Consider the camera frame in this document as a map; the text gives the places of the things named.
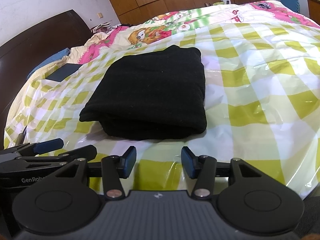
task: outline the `gray ribbed panel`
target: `gray ribbed panel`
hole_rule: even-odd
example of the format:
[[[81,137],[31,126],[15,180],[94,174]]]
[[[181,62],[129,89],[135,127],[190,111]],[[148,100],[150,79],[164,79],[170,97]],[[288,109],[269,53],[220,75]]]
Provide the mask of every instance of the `gray ribbed panel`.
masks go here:
[[[192,200],[186,191],[132,191],[108,202],[89,225],[62,236],[23,232],[17,240],[298,240],[282,236],[249,236],[227,225],[208,202]]]

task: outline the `blue pillow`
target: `blue pillow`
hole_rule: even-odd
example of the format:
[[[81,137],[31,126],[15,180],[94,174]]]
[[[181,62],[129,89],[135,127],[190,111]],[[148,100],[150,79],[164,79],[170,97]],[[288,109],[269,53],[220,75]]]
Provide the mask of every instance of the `blue pillow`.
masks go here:
[[[70,49],[66,48],[62,51],[59,51],[58,53],[52,55],[51,57],[47,58],[46,60],[44,60],[42,63],[40,63],[38,66],[36,66],[28,75],[27,80],[29,79],[29,77],[34,73],[34,71],[36,71],[37,69],[51,63],[54,62],[56,60],[62,59],[63,56],[67,56],[70,53]]]

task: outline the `bed headboard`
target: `bed headboard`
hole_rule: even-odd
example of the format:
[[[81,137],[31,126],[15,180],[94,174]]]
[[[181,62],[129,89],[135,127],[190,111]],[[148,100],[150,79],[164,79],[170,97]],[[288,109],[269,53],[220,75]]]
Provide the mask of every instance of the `bed headboard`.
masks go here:
[[[84,45],[91,36],[81,17],[70,10],[38,23],[0,47],[0,149],[10,106],[30,71],[60,50]]]

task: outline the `wooden desk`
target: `wooden desk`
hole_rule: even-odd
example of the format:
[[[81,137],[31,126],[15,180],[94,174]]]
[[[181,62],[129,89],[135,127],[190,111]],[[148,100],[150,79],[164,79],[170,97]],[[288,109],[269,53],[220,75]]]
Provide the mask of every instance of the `wooden desk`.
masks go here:
[[[309,18],[320,25],[320,1],[308,0]]]

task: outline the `bedspread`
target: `bedspread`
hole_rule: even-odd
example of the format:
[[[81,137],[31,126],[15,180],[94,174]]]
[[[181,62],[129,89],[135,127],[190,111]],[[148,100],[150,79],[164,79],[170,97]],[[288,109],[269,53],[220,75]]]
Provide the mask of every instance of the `bedspread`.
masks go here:
[[[270,22],[217,23],[215,10],[154,18],[120,32],[112,46],[102,47],[97,58],[63,82],[44,79],[54,68],[35,78],[17,114],[7,121],[5,146],[12,146],[25,126],[28,142],[64,140],[64,148],[51,154],[93,144],[98,161],[134,145],[137,163],[129,179],[122,180],[126,191],[190,188],[180,161],[181,148],[188,146],[220,162],[242,158],[304,198],[320,180],[319,26],[307,18],[310,26],[270,17]],[[203,134],[130,141],[106,135],[98,122],[79,122],[80,111],[114,61],[171,45],[201,51],[208,122]],[[91,187],[99,186],[99,179],[91,180]]]

